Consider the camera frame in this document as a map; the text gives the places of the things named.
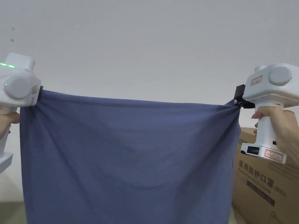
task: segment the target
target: white wall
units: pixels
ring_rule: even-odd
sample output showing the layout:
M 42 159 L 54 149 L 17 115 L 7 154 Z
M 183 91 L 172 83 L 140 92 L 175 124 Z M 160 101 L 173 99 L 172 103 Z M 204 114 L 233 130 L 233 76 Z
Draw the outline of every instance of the white wall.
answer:
M 2 1 L 0 61 L 35 58 L 52 91 L 223 104 L 255 66 L 299 66 L 298 9 L 298 0 Z M 241 126 L 253 127 L 252 113 L 242 110 Z M 22 200 L 18 126 L 11 131 L 1 201 Z

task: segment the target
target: black clamp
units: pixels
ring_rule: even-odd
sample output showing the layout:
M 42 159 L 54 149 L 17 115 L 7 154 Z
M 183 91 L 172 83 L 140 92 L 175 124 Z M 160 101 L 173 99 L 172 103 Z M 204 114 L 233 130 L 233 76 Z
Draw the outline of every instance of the black clamp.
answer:
M 41 85 L 39 88 L 39 94 L 37 97 L 37 101 L 40 101 L 40 99 L 42 98 L 42 91 L 44 90 L 44 87 Z
M 239 85 L 236 88 L 234 100 L 237 101 L 237 105 L 239 107 L 243 107 L 244 109 L 252 109 L 255 108 L 255 104 L 243 99 L 243 94 L 245 90 L 245 85 Z

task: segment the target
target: gripper handle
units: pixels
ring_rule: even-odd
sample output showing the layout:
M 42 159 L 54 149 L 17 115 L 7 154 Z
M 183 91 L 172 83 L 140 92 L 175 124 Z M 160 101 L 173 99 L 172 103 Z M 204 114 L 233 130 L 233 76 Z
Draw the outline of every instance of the gripper handle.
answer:
M 282 103 L 278 103 L 276 101 L 264 101 L 255 104 L 255 111 L 257 111 L 259 107 L 263 106 L 280 107 L 282 109 L 284 107 Z M 273 130 L 270 117 L 264 116 L 258 120 L 257 138 L 255 144 L 278 150 L 276 146 L 276 134 Z
M 16 107 L 0 106 L 0 115 L 8 114 L 8 113 L 16 112 L 16 111 L 17 111 Z M 2 137 L 2 139 L 0 139 L 0 154 L 2 154 L 4 152 L 7 137 L 8 137 L 8 134 L 9 134 L 9 129 L 10 129 L 10 126 L 6 130 L 5 135 Z
M 278 150 L 276 146 L 276 134 L 273 130 L 270 117 L 259 119 L 255 144 Z

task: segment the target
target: white device base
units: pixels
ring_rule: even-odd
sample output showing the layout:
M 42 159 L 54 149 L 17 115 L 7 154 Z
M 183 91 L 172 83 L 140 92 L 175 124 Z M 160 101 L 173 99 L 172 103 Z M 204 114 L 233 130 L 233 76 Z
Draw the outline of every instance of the white device base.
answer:
M 2 173 L 7 167 L 11 165 L 13 159 L 13 153 L 3 152 L 0 155 L 0 173 Z
M 254 157 L 269 159 L 283 164 L 286 163 L 285 153 L 261 145 L 243 143 L 241 147 L 241 153 Z

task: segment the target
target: blue cloth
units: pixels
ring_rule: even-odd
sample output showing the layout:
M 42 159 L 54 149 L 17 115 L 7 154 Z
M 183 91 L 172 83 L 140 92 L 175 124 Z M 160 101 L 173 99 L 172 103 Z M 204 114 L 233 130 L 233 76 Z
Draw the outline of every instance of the blue cloth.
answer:
M 28 224 L 226 224 L 239 108 L 44 91 L 21 109 Z

